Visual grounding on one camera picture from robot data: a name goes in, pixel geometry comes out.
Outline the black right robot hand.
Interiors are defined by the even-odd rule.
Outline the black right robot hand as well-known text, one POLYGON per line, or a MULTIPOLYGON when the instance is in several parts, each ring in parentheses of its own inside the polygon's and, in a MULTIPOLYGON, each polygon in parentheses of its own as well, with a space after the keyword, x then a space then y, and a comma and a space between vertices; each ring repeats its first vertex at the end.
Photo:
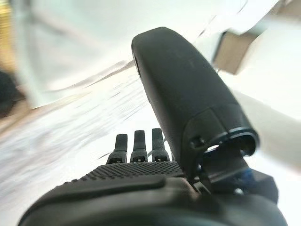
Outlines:
POLYGON ((208 61, 166 27, 135 36, 131 49, 159 122, 152 160, 144 131, 130 156, 119 134, 105 165, 44 194, 19 225, 287 225, 274 178, 244 160, 259 136, 208 61))

